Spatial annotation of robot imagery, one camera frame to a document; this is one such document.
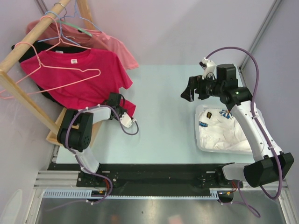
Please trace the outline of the magenta t shirt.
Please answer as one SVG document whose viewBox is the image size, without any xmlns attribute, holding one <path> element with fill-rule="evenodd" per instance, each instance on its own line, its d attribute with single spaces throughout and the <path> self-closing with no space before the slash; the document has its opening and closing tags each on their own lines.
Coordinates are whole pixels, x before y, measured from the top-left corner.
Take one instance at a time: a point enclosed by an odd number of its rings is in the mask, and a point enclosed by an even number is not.
<svg viewBox="0 0 299 224">
<path fill-rule="evenodd" d="M 79 53 L 42 51 L 20 64 L 43 90 L 68 109 L 103 103 L 111 93 L 128 89 L 133 82 L 118 56 L 101 49 Z"/>
</svg>

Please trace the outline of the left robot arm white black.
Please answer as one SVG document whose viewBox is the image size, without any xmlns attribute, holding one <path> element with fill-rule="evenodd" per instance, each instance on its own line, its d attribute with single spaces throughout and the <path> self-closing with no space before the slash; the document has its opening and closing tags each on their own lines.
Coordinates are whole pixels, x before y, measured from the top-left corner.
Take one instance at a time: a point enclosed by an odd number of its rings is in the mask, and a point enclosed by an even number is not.
<svg viewBox="0 0 299 224">
<path fill-rule="evenodd" d="M 66 110 L 60 125 L 57 141 L 75 156 L 81 170 L 88 173 L 87 181 L 92 186 L 103 182 L 103 174 L 98 172 L 100 163 L 91 150 L 93 125 L 104 120 L 119 120 L 122 128 L 133 124 L 125 109 L 125 99 L 119 93 L 110 93 L 103 104 L 82 110 Z"/>
</svg>

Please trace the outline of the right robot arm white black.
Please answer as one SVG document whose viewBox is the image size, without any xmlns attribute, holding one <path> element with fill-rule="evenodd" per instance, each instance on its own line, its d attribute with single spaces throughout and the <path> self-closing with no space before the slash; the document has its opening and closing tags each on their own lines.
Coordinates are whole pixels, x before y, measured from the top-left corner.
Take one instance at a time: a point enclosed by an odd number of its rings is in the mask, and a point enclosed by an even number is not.
<svg viewBox="0 0 299 224">
<path fill-rule="evenodd" d="M 291 153 L 284 153 L 271 137 L 261 120 L 252 94 L 247 87 L 238 85 L 237 70 L 233 64 L 215 65 L 213 61 L 199 63 L 202 75 L 189 77 L 181 98 L 192 102 L 218 97 L 240 124 L 252 151 L 254 163 L 229 163 L 221 167 L 215 181 L 227 187 L 232 180 L 246 181 L 251 187 L 281 181 L 294 163 Z"/>
</svg>

